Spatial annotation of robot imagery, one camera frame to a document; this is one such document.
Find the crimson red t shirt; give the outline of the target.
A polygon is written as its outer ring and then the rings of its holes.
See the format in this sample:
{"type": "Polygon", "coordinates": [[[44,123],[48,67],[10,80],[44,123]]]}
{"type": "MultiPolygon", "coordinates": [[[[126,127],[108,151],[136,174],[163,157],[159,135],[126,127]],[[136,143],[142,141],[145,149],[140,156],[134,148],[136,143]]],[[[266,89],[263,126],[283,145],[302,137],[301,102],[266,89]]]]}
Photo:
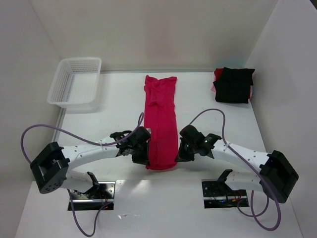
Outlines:
{"type": "Polygon", "coordinates": [[[174,96],[177,77],[145,78],[144,126],[151,130],[149,143],[149,170],[173,168],[178,153],[178,131],[174,96]]]}

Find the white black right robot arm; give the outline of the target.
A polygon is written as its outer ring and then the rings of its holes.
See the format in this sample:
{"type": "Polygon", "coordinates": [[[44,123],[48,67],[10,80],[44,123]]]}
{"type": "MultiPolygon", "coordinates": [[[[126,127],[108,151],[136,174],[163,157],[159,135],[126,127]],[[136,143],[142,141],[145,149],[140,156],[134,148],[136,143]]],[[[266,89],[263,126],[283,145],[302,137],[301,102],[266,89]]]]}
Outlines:
{"type": "Polygon", "coordinates": [[[222,160],[244,168],[245,172],[226,169],[218,183],[231,190],[254,190],[285,203],[299,179],[298,173],[283,153],[259,152],[225,142],[215,134],[204,136],[194,126],[180,131],[180,146],[176,162],[190,162],[196,155],[222,160]]]}

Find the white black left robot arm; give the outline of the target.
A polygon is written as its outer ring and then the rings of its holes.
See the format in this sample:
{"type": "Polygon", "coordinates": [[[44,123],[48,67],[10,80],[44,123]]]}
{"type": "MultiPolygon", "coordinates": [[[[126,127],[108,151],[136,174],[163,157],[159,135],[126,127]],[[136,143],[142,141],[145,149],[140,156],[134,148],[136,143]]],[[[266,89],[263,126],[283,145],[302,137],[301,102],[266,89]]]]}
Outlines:
{"type": "Polygon", "coordinates": [[[41,194],[66,188],[92,199],[101,192],[100,183],[92,172],[75,168],[128,155],[133,163],[147,166],[150,138],[150,129],[140,126],[135,131],[114,132],[96,144],[60,146],[52,142],[31,162],[30,169],[41,194]]]}

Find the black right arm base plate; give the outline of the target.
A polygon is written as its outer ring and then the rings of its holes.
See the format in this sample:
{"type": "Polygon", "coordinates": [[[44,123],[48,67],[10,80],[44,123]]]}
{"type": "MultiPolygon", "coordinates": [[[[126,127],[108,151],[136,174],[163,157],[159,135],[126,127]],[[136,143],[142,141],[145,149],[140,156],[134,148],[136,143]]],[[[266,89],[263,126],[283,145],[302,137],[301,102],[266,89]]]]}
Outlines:
{"type": "Polygon", "coordinates": [[[245,190],[232,190],[215,179],[202,180],[205,209],[249,207],[245,190]]]}

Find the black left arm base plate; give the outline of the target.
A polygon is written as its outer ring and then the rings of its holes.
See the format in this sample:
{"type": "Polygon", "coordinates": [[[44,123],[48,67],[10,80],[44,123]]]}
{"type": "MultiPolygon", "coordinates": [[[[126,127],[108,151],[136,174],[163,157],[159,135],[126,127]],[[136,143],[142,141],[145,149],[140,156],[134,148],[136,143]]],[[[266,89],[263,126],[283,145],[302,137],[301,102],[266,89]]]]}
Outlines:
{"type": "Polygon", "coordinates": [[[114,209],[115,181],[101,181],[100,190],[92,198],[72,190],[70,192],[75,211],[98,211],[102,206],[103,210],[114,209]]]}

